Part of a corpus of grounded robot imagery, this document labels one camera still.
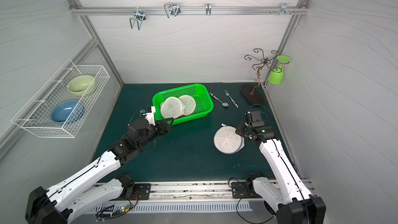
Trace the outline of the white mesh laundry bag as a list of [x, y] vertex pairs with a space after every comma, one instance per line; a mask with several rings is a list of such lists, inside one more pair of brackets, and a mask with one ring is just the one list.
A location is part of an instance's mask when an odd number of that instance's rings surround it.
[[243, 137], [236, 134], [234, 127], [222, 124], [222, 127], [214, 135], [214, 146], [221, 153], [231, 155], [242, 150], [245, 141]]

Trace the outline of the green plastic basket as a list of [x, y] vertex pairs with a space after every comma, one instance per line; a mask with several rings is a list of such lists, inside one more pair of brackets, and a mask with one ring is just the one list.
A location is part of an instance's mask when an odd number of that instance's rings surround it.
[[193, 84], [158, 92], [152, 99], [155, 120], [174, 118], [174, 124], [207, 116], [214, 108], [207, 88]]

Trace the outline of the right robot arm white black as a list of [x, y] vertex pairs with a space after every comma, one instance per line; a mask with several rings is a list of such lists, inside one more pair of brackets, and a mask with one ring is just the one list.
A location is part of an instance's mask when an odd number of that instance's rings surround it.
[[265, 124], [259, 110], [248, 110], [245, 118], [236, 134], [256, 144], [278, 182], [275, 187], [262, 173], [251, 174], [245, 181], [247, 196], [261, 197], [279, 224], [322, 224], [326, 214], [324, 201], [300, 179], [273, 127]]

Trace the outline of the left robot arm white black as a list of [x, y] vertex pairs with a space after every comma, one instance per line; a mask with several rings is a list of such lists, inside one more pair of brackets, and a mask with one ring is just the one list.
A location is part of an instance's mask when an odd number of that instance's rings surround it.
[[70, 224], [77, 217], [107, 201], [133, 195], [134, 183], [125, 174], [91, 189], [100, 179], [117, 171], [156, 137], [170, 133], [174, 119], [154, 122], [139, 118], [127, 134], [109, 146], [99, 158], [69, 178], [47, 189], [34, 189], [28, 199], [25, 219], [29, 224]]

